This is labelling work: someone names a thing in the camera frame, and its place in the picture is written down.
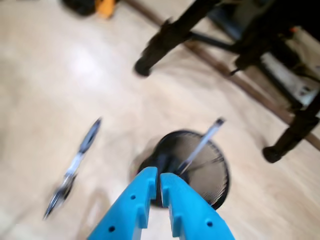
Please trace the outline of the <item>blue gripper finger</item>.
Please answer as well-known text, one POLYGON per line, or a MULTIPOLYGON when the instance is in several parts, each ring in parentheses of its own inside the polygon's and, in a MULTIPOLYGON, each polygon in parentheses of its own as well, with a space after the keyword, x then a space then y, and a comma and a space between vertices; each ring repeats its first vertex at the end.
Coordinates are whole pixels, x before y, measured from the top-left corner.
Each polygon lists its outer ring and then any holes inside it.
POLYGON ((172 236, 180 240, 233 240, 220 215, 182 178, 160 175, 162 204, 169 209, 172 236))
POLYGON ((148 227, 151 201, 157 196, 158 169, 144 168, 117 198, 89 240, 139 240, 148 227))

